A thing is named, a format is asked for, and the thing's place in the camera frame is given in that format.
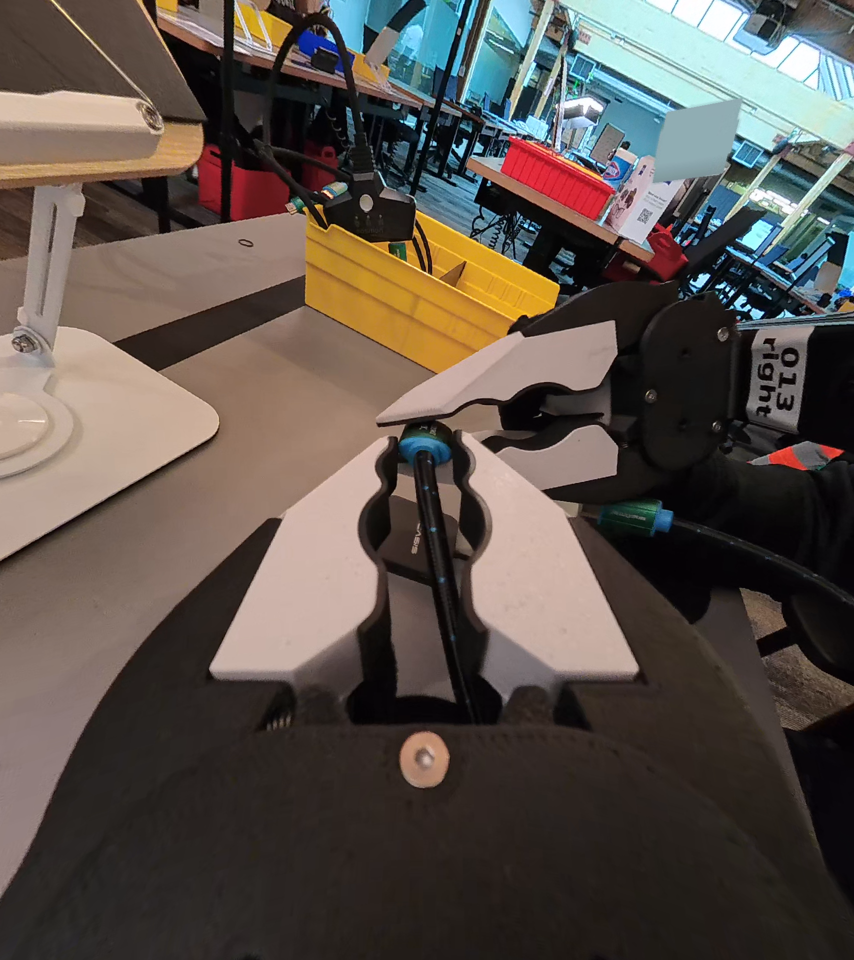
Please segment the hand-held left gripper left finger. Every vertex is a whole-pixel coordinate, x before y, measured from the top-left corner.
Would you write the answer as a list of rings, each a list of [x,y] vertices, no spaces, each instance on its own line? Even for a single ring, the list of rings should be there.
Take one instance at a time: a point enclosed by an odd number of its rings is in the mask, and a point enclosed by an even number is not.
[[[220,681],[397,694],[388,573],[397,438],[377,438],[286,510],[217,653]]]

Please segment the red plastic bin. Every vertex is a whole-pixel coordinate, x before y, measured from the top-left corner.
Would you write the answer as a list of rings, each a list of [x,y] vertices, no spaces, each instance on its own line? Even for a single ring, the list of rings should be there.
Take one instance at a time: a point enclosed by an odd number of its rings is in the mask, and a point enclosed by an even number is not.
[[[206,145],[197,163],[198,204],[221,214],[221,185],[220,151],[214,145]],[[289,187],[276,173],[232,165],[231,221],[286,213],[289,199]]]
[[[592,220],[602,216],[615,194],[600,174],[539,142],[513,135],[508,138],[502,173]]]

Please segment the black square hub adapter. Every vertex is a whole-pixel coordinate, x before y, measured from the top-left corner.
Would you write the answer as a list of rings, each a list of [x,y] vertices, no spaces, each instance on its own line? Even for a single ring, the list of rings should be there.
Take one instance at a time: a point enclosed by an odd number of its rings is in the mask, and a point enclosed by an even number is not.
[[[398,495],[388,499],[390,529],[378,548],[389,573],[424,586],[433,578],[418,504]]]

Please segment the blue plastic bin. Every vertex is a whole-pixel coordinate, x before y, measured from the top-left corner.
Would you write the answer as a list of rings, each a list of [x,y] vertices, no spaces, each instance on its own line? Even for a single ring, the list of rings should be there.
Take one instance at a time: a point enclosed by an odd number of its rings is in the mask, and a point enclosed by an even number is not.
[[[344,74],[344,60],[333,38],[307,30],[297,40],[297,49],[313,69],[327,74]]]

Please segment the white printed sign card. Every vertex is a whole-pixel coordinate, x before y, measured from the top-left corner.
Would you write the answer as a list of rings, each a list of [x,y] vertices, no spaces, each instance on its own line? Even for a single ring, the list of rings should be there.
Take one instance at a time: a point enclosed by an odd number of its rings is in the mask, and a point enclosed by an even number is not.
[[[657,181],[656,159],[646,155],[620,184],[603,224],[625,242],[647,241],[664,211],[687,184],[684,178]]]

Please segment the person's right hand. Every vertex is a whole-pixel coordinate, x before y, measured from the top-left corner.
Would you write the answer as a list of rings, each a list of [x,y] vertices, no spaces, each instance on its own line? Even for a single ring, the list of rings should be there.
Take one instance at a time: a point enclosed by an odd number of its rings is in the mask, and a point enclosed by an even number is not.
[[[806,542],[805,482],[789,466],[716,453],[632,498],[658,500],[678,519],[794,559]]]

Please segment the white stand with wooden board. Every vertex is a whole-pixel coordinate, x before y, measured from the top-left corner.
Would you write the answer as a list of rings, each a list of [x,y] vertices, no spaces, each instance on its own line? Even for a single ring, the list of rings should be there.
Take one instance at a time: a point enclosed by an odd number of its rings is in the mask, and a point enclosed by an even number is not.
[[[189,391],[61,326],[84,185],[184,172],[204,121],[141,2],[0,2],[0,189],[33,190],[23,301],[0,335],[0,562],[219,428]]]

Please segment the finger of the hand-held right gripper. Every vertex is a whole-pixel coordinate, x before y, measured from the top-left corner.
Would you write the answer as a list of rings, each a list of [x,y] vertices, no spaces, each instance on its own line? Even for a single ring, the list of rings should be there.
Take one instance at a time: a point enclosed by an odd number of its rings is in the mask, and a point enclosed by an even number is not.
[[[491,431],[481,435],[481,443],[541,491],[617,474],[620,447],[599,422],[550,422],[539,431]]]
[[[617,354],[613,320],[537,335],[511,333],[408,390],[377,415],[376,424],[441,421],[468,406],[503,404],[541,386],[590,391]]]

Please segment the black mesh office chair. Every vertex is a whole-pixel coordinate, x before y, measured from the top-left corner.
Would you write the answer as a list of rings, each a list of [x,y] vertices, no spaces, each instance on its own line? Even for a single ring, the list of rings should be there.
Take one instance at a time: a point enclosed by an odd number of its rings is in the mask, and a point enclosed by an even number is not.
[[[781,612],[805,657],[854,686],[854,598],[827,587],[792,586]]]

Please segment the yellow plastic storage bin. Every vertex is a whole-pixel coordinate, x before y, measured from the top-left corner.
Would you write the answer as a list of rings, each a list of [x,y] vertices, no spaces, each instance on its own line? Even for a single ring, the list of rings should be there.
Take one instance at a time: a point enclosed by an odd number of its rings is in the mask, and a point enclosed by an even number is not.
[[[419,214],[433,271],[306,215],[305,304],[437,374],[506,336],[521,317],[554,308],[557,282]],[[462,260],[457,289],[438,280]]]

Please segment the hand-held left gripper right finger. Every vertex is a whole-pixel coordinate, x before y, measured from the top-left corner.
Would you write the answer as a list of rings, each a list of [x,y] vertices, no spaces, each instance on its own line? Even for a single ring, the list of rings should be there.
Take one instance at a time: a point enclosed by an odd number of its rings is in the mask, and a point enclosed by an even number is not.
[[[468,672],[501,698],[569,683],[631,683],[639,674],[571,519],[473,435],[457,431],[453,476]]]

